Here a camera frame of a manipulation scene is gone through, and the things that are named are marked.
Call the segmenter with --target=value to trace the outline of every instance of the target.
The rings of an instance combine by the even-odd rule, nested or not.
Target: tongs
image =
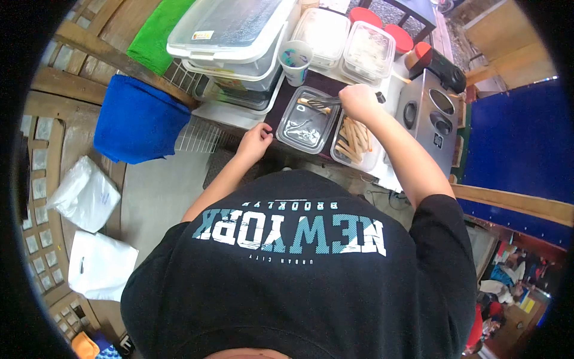
[[[379,101],[379,103],[385,103],[387,101],[385,99],[385,97],[383,96],[382,92],[377,92],[375,94],[375,96],[377,96],[377,100]],[[335,96],[335,97],[315,97],[315,98],[312,98],[309,101],[307,101],[307,104],[314,109],[321,110],[321,109],[325,109],[327,107],[340,105],[341,99],[338,96]]]

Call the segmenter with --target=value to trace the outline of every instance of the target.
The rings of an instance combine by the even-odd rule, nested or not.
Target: blue wall
[[[574,127],[560,80],[472,104],[462,184],[574,204]],[[572,228],[459,200],[464,212],[568,248]]]

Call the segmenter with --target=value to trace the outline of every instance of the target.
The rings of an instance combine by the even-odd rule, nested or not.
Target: white plastic bag
[[[55,208],[76,226],[95,233],[106,224],[120,197],[114,183],[83,156],[66,173],[46,209]]]
[[[87,299],[122,298],[138,250],[101,233],[76,231],[70,255],[68,285]]]

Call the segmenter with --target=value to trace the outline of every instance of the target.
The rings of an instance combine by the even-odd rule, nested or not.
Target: metal cooking machine
[[[445,90],[428,69],[403,87],[398,101],[397,121],[426,149],[446,177],[455,152],[458,101],[459,97]]]

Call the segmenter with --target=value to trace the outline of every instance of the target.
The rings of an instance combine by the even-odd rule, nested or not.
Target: fist
[[[241,139],[235,158],[249,167],[253,166],[263,157],[267,147],[273,141],[273,134],[265,132],[271,130],[271,126],[261,122],[247,131]]]
[[[339,98],[347,116],[365,125],[382,110],[375,91],[365,84],[345,87],[339,91]]]

